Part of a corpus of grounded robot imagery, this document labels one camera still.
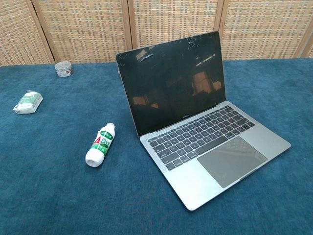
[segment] round container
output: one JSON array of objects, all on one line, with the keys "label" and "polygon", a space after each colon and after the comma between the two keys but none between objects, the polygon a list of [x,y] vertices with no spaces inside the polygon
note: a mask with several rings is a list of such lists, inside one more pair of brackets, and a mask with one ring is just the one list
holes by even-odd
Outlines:
[{"label": "round container", "polygon": [[59,77],[68,77],[72,74],[72,64],[70,61],[61,61],[54,65]]}]

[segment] bottle label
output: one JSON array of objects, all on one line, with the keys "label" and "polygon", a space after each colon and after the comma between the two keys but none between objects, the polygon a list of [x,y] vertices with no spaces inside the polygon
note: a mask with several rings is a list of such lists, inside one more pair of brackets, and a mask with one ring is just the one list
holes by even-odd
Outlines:
[{"label": "bottle label", "polygon": [[98,132],[97,138],[93,142],[91,148],[98,149],[105,155],[109,149],[112,140],[113,136],[109,132],[101,131],[100,134]]}]

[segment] laptop keyboard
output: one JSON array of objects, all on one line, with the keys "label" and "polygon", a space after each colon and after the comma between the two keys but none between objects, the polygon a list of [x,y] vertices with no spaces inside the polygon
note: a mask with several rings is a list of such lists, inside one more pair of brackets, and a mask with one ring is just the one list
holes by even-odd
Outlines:
[{"label": "laptop keyboard", "polygon": [[228,105],[148,140],[172,170],[255,124]]}]

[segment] silver laptop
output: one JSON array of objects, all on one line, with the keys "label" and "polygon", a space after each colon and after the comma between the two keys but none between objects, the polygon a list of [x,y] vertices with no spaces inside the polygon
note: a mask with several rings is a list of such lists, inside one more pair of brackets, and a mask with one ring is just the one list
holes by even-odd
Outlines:
[{"label": "silver laptop", "polygon": [[291,146],[226,100],[218,32],[116,61],[140,141],[191,211]]}]

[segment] black screen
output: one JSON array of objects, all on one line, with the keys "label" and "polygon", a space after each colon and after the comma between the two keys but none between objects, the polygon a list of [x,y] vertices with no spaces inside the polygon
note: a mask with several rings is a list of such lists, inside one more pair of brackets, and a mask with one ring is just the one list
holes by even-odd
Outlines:
[{"label": "black screen", "polygon": [[218,32],[117,54],[139,136],[225,101]]}]

